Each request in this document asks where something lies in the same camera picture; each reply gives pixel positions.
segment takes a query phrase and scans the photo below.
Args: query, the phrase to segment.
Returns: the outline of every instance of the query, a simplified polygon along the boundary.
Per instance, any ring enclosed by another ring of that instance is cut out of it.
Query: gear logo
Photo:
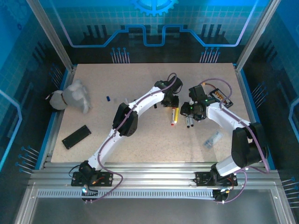
[[[168,13],[168,10],[178,4],[178,0],[131,0],[140,13],[156,16],[157,14]]]
[[[26,0],[0,0],[0,7],[6,7],[11,16],[21,23],[28,14]]]

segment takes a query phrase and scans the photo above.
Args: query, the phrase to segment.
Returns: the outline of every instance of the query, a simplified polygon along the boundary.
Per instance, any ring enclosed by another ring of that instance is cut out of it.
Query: plush toy
[[[92,108],[87,88],[82,85],[81,80],[77,79],[65,90],[57,90],[47,96],[52,108],[55,110],[64,110],[67,106],[81,108],[82,113],[86,114],[89,108]]]

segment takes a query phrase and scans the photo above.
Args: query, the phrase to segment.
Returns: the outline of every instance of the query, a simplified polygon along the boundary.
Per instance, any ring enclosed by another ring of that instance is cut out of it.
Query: table surface
[[[84,115],[77,108],[68,107],[63,115],[51,162],[82,162],[99,148],[112,128],[120,103],[138,99],[158,80],[166,80],[176,72],[183,82],[179,105],[189,101],[188,89],[206,78],[222,78],[233,88],[230,110],[249,120],[239,84],[231,63],[137,63],[137,64],[79,64],[74,79],[81,79],[88,88],[93,108]],[[229,88],[222,82],[210,81],[225,95]],[[212,87],[204,86],[206,93]],[[171,108],[151,107],[138,119],[137,131],[126,138],[111,154],[108,162],[216,162],[231,152],[231,136],[212,120],[194,122],[187,129],[185,118],[171,126]],[[74,131],[87,125],[91,135],[67,150],[61,142]],[[217,131],[223,137],[211,149],[204,142]]]

